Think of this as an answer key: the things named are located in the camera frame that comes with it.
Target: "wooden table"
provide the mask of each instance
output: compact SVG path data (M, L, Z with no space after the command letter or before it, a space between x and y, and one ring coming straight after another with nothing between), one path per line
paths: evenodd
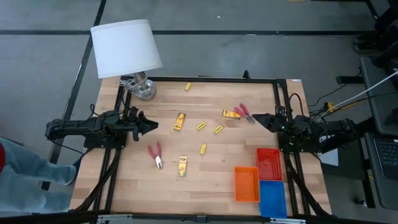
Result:
M102 82L96 112L112 110L118 91L117 80ZM250 113L274 114L275 99L271 84L264 83L199 83L189 91L184 82L156 82L157 96L148 102L132 97L130 105L144 111L148 119L159 122L159 127L139 142L131 137L121 151L114 188L112 212L174 213L212 215L260 215L258 203L236 202L234 197L234 167L255 166L256 149L278 148L277 135L259 123L245 119L225 119L223 109L232 110L243 102ZM298 93L308 114L307 102L300 80L287 80L289 94ZM299 101L292 99L294 116L299 113ZM181 131L173 130L179 112L186 114ZM202 121L207 126L201 131L196 126ZM214 134L215 127L224 130ZM162 146L163 169L158 170L147 152L147 145ZM207 143L205 155L200 155L202 143ZM104 149L94 149L84 156L73 192L71 208L79 206L93 190L100 176ZM188 156L187 176L177 177L179 156ZM292 214L286 170L280 155L285 184L288 215ZM305 183L309 191L327 212L330 204L319 161L309 153L301 153ZM104 187L100 208L104 207L107 186ZM296 186L299 212L302 200Z

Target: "yellow box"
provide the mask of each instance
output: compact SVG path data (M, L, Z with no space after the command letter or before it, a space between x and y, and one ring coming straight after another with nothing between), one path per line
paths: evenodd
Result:
M226 118L236 118L236 119L241 119L241 115L238 114L235 111L231 110L223 110L223 116Z
M204 128L206 126L206 122L202 122L197 126L197 130L200 131L202 128Z
M214 133L215 134L217 134L217 133L219 133L222 129L223 129L224 127L222 127L221 125L220 126L218 126L216 129L214 129Z
M205 151L206 151L206 144L202 144L199 153L202 154L202 155L204 155L204 154L205 154Z
M178 176L185 177L187 175L187 156L180 156L180 162L178 163Z
M185 114L179 113L178 118L174 125L174 130L180 131L182 129L182 124L184 123Z
M187 83L187 85L185 85L185 90L188 91L189 88L191 88L192 83Z

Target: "blue basket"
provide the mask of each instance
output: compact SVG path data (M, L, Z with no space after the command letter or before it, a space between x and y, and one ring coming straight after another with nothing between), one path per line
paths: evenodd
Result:
M262 217L287 217L285 187L282 181L260 180L260 212Z

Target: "red-handled pliers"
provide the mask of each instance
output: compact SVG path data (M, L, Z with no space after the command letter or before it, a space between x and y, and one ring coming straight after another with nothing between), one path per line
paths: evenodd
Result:
M235 107L234 110L235 110L239 115L241 115L242 117L246 117L246 119L247 119L250 123L254 124L256 121L255 121L254 118L249 114L249 111L248 111L248 109L246 108L246 106L245 106L243 103L241 103L239 106L242 107L243 112L242 112L238 107Z
M157 156L155 156L152 147L149 145L148 146L148 152L150 154L150 156L152 156L152 158L155 160L157 168L161 169L162 168L162 160L160 159L160 157L162 157L162 150L160 148L160 144L159 142L156 143L157 146Z

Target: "jeans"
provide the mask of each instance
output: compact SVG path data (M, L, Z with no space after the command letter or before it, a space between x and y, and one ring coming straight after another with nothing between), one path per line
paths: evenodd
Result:
M67 185L74 181L76 167L49 163L30 150L3 138L0 138L0 143L6 152L6 166L0 172L0 211L66 212L70 203L66 193L42 190L32 180Z

